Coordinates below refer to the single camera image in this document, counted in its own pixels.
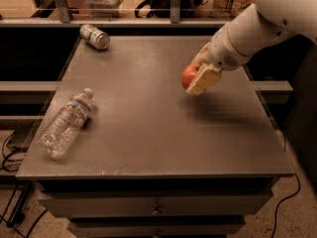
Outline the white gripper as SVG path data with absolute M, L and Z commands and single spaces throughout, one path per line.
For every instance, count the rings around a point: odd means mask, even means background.
M 221 79 L 222 69 L 235 70 L 250 59 L 250 56 L 242 55 L 234 48 L 229 39 L 228 26 L 224 25 L 192 60 L 191 64 L 198 72 L 185 91 L 200 95 Z

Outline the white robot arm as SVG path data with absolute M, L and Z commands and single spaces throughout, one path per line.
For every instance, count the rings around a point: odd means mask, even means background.
M 187 93 L 199 95 L 215 85 L 223 71 L 235 70 L 258 51 L 295 35 L 317 43 L 317 0 L 255 0 L 225 24 L 182 74 Z

